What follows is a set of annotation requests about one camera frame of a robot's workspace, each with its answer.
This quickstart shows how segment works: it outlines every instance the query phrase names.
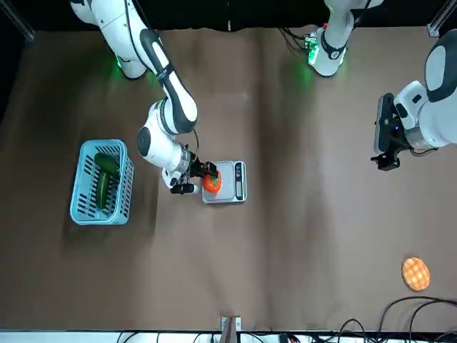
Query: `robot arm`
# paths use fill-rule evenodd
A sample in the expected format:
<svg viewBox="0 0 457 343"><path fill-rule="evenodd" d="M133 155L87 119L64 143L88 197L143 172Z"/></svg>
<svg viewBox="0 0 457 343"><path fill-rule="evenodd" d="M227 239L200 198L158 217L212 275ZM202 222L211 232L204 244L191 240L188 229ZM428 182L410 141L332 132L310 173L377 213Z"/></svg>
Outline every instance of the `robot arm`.
<svg viewBox="0 0 457 343"><path fill-rule="evenodd" d="M380 170L400 166L397 154L414 155L457 144L457 29L433 46L426 60L426 86L413 81L397 97L381 97L376 120L375 152Z"/></svg>
<svg viewBox="0 0 457 343"><path fill-rule="evenodd" d="M368 9L379 6L383 0L324 0L330 11L326 28L307 37L312 38L308 63L322 76L332 76L343 63L346 45L354 29L352 9Z"/></svg>
<svg viewBox="0 0 457 343"><path fill-rule="evenodd" d="M149 109L146 123L139 131L138 148L142 157L162 168L162 177L172 192L193 193L197 186L191 177L217 176L210 162L198 157L174 140L175 134L194 130L197 107L182 84L159 38L146 28L130 0L71 0L80 20L98 25L122 71L131 79L150 69L162 85L166 98Z"/></svg>

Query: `cucumber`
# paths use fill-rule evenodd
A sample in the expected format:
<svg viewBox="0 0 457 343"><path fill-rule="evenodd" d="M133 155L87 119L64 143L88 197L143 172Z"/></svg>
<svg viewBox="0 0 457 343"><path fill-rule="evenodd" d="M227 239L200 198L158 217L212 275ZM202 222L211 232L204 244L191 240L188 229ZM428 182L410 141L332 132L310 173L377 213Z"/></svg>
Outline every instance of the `cucumber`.
<svg viewBox="0 0 457 343"><path fill-rule="evenodd" d="M117 179L120 177L119 165L112 156L98 152L95 154L94 161L103 172L108 173Z"/></svg>
<svg viewBox="0 0 457 343"><path fill-rule="evenodd" d="M109 174L103 170L100 172L99 183L95 192L95 203L99 209L104 209L108 200Z"/></svg>

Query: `kitchen scale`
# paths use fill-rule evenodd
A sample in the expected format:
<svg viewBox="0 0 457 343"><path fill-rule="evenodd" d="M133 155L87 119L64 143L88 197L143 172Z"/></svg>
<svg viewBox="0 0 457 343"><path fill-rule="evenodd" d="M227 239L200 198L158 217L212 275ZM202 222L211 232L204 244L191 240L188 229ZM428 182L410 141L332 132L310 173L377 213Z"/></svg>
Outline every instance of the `kitchen scale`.
<svg viewBox="0 0 457 343"><path fill-rule="evenodd" d="M248 199L246 183L246 165L242 161L213 162L222 175L222 185L219 192L213 194L203 187L201 198L205 204L220 204L228 202L244 202Z"/></svg>

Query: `plastic basket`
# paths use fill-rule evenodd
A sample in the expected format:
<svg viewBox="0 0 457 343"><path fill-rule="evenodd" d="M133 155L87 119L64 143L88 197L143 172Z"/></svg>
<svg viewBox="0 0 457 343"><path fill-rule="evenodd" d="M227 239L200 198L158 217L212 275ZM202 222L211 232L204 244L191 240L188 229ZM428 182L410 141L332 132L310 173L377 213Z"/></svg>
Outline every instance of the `plastic basket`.
<svg viewBox="0 0 457 343"><path fill-rule="evenodd" d="M119 163L121 177L109 178L106 206L96 206L95 193L100 177L100 168L94 157L98 152L111 155ZM70 215L79 225L116 225L129 220L131 190L134 181L134 165L127 155L127 146L118 139L85 142L79 153L78 169L71 197Z"/></svg>

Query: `cable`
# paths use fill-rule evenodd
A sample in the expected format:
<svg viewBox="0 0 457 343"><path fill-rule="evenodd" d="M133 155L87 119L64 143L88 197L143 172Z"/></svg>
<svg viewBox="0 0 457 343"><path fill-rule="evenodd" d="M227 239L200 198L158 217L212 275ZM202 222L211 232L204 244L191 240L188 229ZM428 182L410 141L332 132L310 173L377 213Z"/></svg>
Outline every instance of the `cable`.
<svg viewBox="0 0 457 343"><path fill-rule="evenodd" d="M438 150L438 148L431 148L431 149L427 149L425 151L417 152L416 150L414 150L414 148L411 148L409 151L411 152L411 155L416 156L416 157L421 157L421 156L431 154L432 152L434 152L436 150Z"/></svg>
<svg viewBox="0 0 457 343"><path fill-rule="evenodd" d="M302 54L303 53L303 50L301 49L297 49L295 48L291 42L287 39L287 36L286 34L281 30L281 29L278 29L279 32L281 32L281 35L282 37L284 38L284 41L286 42L286 45L287 45L287 49L293 54L293 55L296 55L297 53L299 54Z"/></svg>
<svg viewBox="0 0 457 343"><path fill-rule="evenodd" d="M414 318L416 318L416 315L418 314L418 312L423 309L424 307L428 306L428 305L432 305L432 304L440 304L440 303L444 303L444 304L449 304L449 305L452 305L452 306L455 306L457 307L457 303L454 302L454 301L451 301L451 300L446 300L446 299L437 299L437 300L433 300L431 302L426 302L425 304L422 304L421 306L419 306L413 313L413 315L411 316L411 320L409 322L409 343L411 343L411 338L413 336L413 322L414 322Z"/></svg>
<svg viewBox="0 0 457 343"><path fill-rule="evenodd" d="M283 27L282 28L289 36L293 37L293 38L297 38L301 41L304 41L305 38L303 36L299 36L299 35L296 35L294 34L288 27Z"/></svg>
<svg viewBox="0 0 457 343"><path fill-rule="evenodd" d="M357 323L357 325L362 329L362 334L359 334L358 332L352 332L352 331L344 330L344 328L345 328L349 323L352 323L352 322ZM355 318L350 318L350 319L346 320L346 321L344 322L344 324L341 326L340 331L339 331L339 335L338 335L338 343L340 343L341 334L342 334L343 332L350 332L350 333L352 333L352 334L355 334L356 336L363 337L363 341L364 341L364 342L366 342L366 341L368 341L368 342L376 342L376 340L373 340L372 338L370 338L370 337L368 337L368 336L366 335L366 332L365 332L365 329L363 328L362 323L360 323L360 322L359 322L357 319L355 319Z"/></svg>
<svg viewBox="0 0 457 343"><path fill-rule="evenodd" d="M146 17L146 15L144 14L143 7L141 7L139 1L138 1L138 0L133 0L133 3L134 3L134 6L140 10L140 14L141 14L141 16L143 17L143 21L144 21L144 23L146 24L146 27L147 27L148 29L152 30L152 29L151 29L151 25L150 25L150 23L149 23L149 20L148 20L148 18Z"/></svg>
<svg viewBox="0 0 457 343"><path fill-rule="evenodd" d="M286 40L286 42L288 42L290 44L290 41L287 39L287 36L289 36L292 38L292 42L296 45L299 52L305 51L305 47L301 46L299 43L299 42L303 42L304 39L302 39L301 37L299 37L295 34L292 34L292 32L290 32L286 29L278 29L278 30L281 32L281 34L282 34L283 38Z"/></svg>
<svg viewBox="0 0 457 343"><path fill-rule="evenodd" d="M358 16L357 22L354 24L354 27L352 28L352 31L354 31L354 30L357 28L357 26L360 25L360 23L362 22L362 19L363 19L363 17L365 16L366 10L368 9L368 7L369 7L370 4L371 4L371 1L372 1L372 0L368 0L368 1L366 2L366 5L365 5L365 7L364 7L363 10L362 10L361 15Z"/></svg>
<svg viewBox="0 0 457 343"><path fill-rule="evenodd" d="M134 48L136 57L138 57L138 59L139 59L139 61L141 62L141 64L143 64L144 67L145 67L146 69L148 69L148 66L146 65L146 63L143 62L143 60L141 59L141 57L140 57L138 51L136 50L135 43L134 43L134 38L133 38L133 36L131 35L129 5L127 4L127 1L128 1L128 0L124 0L124 7L125 7L125 10L126 10L127 30L129 31L130 42L131 42L132 47Z"/></svg>
<svg viewBox="0 0 457 343"><path fill-rule="evenodd" d="M389 305L387 305L387 307L384 309L384 312L381 316L381 320L379 322L379 327L378 327L378 336L377 336L377 341L379 341L379 337L381 335L381 332L382 332L382 329L383 329L383 324L384 324L384 319L386 318L386 315L387 315L387 312L389 311L389 309L395 305L395 304L398 304L399 302L404 302L404 301L407 301L407 300L431 300L429 303L427 304L430 304L431 302L446 302L448 304L452 304L454 306L457 306L457 301L455 300L452 300L452 299L439 299L439 298L435 298L435 297L424 297L424 296L416 296L416 297L404 297L404 298L400 298L400 299L397 299L395 300L394 302L391 302Z"/></svg>
<svg viewBox="0 0 457 343"><path fill-rule="evenodd" d="M457 331L445 332L445 333L443 333L442 335L436 337L436 338L434 339L434 342L440 343L440 339L443 339L443 337L446 337L446 336L449 335L449 334L457 334Z"/></svg>
<svg viewBox="0 0 457 343"><path fill-rule="evenodd" d="M194 340L192 341L192 343L197 342L197 338L199 338L200 336L201 336L201 334L197 334L197 335L195 336Z"/></svg>
<svg viewBox="0 0 457 343"><path fill-rule="evenodd" d="M192 130L195 134L195 139L197 140L197 149L195 151L195 158L194 160L192 161L192 163L194 163L198 157L199 157L199 152L200 152L200 141L199 141L199 136L197 135L197 131L195 131L195 129Z"/></svg>
<svg viewBox="0 0 457 343"><path fill-rule="evenodd" d="M119 336L117 337L116 343L119 343L119 340L121 339L122 335L124 334L124 331L121 331Z"/></svg>
<svg viewBox="0 0 457 343"><path fill-rule="evenodd" d="M249 336L252 336L255 339L257 339L260 343L263 343L263 341L260 339L260 337L256 336L255 334L250 334L249 332L244 332L244 334L248 334Z"/></svg>
<svg viewBox="0 0 457 343"><path fill-rule="evenodd" d="M123 341L122 343L127 343L127 341L128 341L130 338L132 338L133 336L136 336L136 335L139 334L139 333L140 333L140 331L134 332L133 334L131 334L130 336L128 336L128 337L126 338L126 340Z"/></svg>

